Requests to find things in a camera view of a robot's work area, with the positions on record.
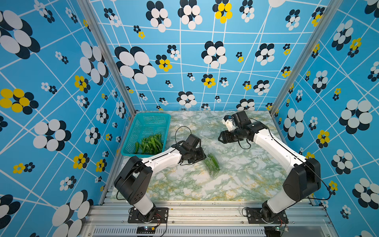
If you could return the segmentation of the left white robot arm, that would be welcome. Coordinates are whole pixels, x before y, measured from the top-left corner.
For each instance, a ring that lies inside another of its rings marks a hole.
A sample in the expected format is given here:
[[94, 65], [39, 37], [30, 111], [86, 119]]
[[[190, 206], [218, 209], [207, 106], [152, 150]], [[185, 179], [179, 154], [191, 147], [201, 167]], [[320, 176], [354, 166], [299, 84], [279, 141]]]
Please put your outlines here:
[[179, 141], [166, 151], [152, 157], [143, 159], [137, 156], [131, 157], [115, 178], [114, 187], [130, 205], [134, 206], [140, 221], [151, 222], [158, 217], [156, 205], [146, 194], [151, 178], [168, 167], [182, 165], [184, 162], [193, 165], [205, 158], [201, 139], [190, 134], [185, 141]]

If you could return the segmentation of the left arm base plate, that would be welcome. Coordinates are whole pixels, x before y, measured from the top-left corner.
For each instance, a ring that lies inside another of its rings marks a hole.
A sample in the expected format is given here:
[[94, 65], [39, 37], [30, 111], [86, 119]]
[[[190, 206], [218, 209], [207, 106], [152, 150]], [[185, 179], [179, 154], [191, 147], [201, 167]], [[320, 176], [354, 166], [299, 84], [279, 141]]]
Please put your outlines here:
[[169, 208], [167, 207], [153, 207], [146, 215], [143, 215], [137, 208], [132, 207], [129, 209], [128, 223], [166, 223], [168, 219]]

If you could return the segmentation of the clear clamshell with peppers front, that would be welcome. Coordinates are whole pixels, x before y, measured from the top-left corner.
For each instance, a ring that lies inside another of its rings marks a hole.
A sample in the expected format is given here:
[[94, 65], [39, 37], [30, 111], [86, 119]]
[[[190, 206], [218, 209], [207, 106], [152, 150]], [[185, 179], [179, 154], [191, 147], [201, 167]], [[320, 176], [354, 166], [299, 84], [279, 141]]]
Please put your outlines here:
[[204, 131], [220, 133], [225, 130], [226, 126], [221, 117], [205, 117], [201, 119], [200, 128]]

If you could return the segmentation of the clear clamshell with peppers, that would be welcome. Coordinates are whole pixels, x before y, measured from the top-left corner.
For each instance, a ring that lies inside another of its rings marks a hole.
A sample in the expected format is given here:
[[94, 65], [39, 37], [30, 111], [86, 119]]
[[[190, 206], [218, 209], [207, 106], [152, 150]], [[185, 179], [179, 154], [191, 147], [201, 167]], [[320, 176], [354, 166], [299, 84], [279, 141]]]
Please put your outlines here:
[[225, 130], [226, 126], [221, 117], [205, 117], [201, 119], [200, 128], [204, 131], [220, 133]]
[[202, 117], [210, 116], [212, 113], [212, 111], [210, 111], [210, 110], [203, 110], [202, 108], [198, 108], [198, 107], [194, 107], [194, 106], [192, 106], [190, 108], [182, 106], [179, 109], [179, 112], [182, 114], [182, 117], [184, 117], [186, 119], [202, 118]]
[[206, 158], [203, 160], [203, 162], [205, 166], [207, 167], [210, 176], [216, 177], [221, 171], [221, 166], [217, 158], [212, 153], [209, 153], [208, 155], [206, 155]]

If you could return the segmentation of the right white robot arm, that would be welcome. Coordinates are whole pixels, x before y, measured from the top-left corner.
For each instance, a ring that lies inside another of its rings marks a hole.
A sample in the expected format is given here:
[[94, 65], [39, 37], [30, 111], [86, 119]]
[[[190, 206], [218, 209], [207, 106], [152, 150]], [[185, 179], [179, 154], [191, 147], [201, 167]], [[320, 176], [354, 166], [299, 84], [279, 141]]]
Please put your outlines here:
[[262, 122], [252, 122], [244, 111], [239, 111], [224, 116], [222, 123], [227, 130], [220, 133], [220, 142], [253, 142], [273, 156], [287, 173], [280, 191], [262, 204], [261, 217], [264, 222], [274, 222], [287, 208], [321, 188], [320, 163], [316, 159], [306, 159], [279, 141]]

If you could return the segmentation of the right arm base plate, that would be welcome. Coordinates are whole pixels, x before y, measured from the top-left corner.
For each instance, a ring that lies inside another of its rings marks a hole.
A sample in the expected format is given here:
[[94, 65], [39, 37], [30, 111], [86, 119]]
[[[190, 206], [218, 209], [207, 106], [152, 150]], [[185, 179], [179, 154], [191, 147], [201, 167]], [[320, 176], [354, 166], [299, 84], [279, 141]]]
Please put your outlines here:
[[263, 219], [260, 208], [246, 208], [246, 216], [249, 224], [274, 224], [274, 225], [284, 225], [288, 224], [289, 220], [285, 211], [275, 214], [273, 218], [265, 221]]

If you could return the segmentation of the green peppers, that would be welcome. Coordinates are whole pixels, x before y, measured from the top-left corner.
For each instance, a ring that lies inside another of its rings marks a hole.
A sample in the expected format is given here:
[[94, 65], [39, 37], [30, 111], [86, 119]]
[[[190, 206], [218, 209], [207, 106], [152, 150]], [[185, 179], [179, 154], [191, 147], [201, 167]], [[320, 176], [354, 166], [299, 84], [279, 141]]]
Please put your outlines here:
[[156, 155], [163, 150], [163, 141], [161, 134], [154, 134], [143, 138], [140, 142], [135, 143], [134, 154]]

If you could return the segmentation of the clear clamshell with peppers middle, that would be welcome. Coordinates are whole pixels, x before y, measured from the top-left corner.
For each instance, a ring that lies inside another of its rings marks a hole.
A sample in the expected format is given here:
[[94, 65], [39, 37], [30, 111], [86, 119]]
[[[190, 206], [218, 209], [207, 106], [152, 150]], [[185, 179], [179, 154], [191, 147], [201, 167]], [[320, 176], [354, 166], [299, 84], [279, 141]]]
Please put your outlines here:
[[198, 107], [194, 107], [194, 106], [192, 106], [190, 108], [182, 106], [179, 109], [179, 112], [182, 114], [182, 117], [184, 117], [186, 119], [202, 118], [202, 117], [210, 116], [212, 113], [212, 111], [210, 111], [210, 110], [203, 110], [202, 108], [198, 108]]

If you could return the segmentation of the clear clamshell with peppers back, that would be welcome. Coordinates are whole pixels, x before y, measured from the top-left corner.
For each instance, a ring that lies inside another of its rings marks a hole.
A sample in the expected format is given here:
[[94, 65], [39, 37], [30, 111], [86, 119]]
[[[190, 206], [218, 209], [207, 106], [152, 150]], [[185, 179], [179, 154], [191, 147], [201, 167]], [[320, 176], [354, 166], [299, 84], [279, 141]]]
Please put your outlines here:
[[206, 155], [206, 158], [203, 160], [203, 162], [205, 166], [207, 167], [210, 176], [216, 177], [221, 171], [221, 166], [217, 158], [212, 153], [209, 153], [208, 155]]

